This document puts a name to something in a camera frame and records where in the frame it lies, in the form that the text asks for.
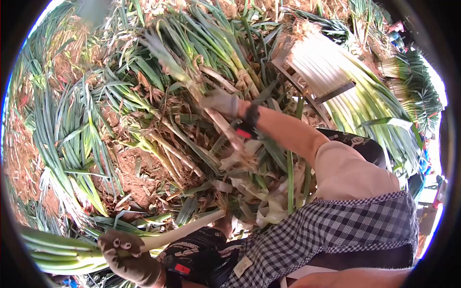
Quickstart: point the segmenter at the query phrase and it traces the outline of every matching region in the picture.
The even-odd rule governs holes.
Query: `brown glove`
[[[149,252],[141,254],[141,238],[116,230],[108,230],[98,238],[98,245],[112,271],[120,277],[135,282],[139,287],[153,287],[160,279],[163,267]],[[121,258],[116,248],[127,250],[131,256]]]
[[[200,107],[212,108],[224,116],[235,119],[238,116],[238,96],[231,95],[223,89],[214,89],[205,93]]]

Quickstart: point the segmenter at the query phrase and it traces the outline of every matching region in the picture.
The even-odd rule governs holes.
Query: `onion bundle on rack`
[[[386,85],[416,123],[418,131],[434,132],[442,103],[420,52],[398,53],[381,62],[378,68],[383,76],[391,78]]]

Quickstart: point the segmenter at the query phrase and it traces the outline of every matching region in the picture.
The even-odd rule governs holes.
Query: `white onion stalk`
[[[179,227],[178,229],[174,229],[166,233],[162,233],[158,237],[143,238],[142,241],[144,241],[144,247],[141,249],[141,252],[144,253],[152,249],[156,249],[158,247],[167,245],[171,242],[177,241],[189,235],[190,233],[195,232],[198,229],[205,227],[210,223],[213,223],[214,221],[224,217],[225,215],[226,215],[226,211],[219,210],[210,215],[206,215],[200,219],[197,219],[194,222],[183,225]],[[124,256],[123,250],[122,251],[119,250],[118,254],[120,256]]]

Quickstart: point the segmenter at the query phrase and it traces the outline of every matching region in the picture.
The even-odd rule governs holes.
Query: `forearm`
[[[243,118],[251,102],[240,100],[238,105],[238,116]],[[319,147],[330,140],[295,117],[262,106],[258,107],[258,112],[260,117],[256,128],[280,146],[306,159],[315,169],[315,155]]]

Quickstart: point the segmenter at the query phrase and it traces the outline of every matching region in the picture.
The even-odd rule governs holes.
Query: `bundle of green onions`
[[[65,238],[25,226],[20,233],[37,266],[58,275],[87,274],[107,267],[96,244]]]
[[[354,88],[326,102],[338,129],[376,140],[389,151],[388,167],[398,176],[408,178],[417,171],[420,148],[414,131],[408,130],[410,117],[366,66],[317,32],[295,43],[288,59],[316,97],[354,81]],[[387,125],[391,119],[399,124]]]
[[[321,16],[297,9],[293,9],[291,11],[300,19],[308,19],[309,21],[320,25],[322,27],[320,30],[322,34],[330,38],[336,44],[348,50],[352,47],[352,42],[355,41],[354,34],[352,34],[349,28],[340,20],[326,19]]]
[[[378,68],[391,78],[386,85],[416,123],[418,131],[425,134],[435,131],[442,103],[421,57],[418,50],[399,53],[381,62]]]

